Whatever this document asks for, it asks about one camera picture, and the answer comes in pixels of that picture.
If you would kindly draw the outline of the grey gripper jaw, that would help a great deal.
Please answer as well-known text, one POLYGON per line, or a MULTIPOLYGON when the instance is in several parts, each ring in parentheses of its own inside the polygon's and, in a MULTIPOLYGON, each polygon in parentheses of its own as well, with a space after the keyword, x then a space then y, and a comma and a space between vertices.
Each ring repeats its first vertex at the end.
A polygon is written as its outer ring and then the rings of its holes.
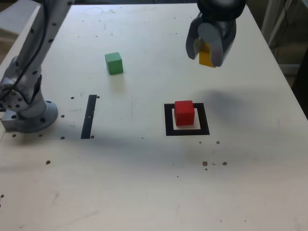
POLYGON ((186 52, 190 59, 194 60, 200 49, 200 25, 203 23, 202 13, 199 13, 190 24, 186 39, 186 52))
POLYGON ((236 35, 236 21, 200 25, 199 64, 222 66, 236 35))

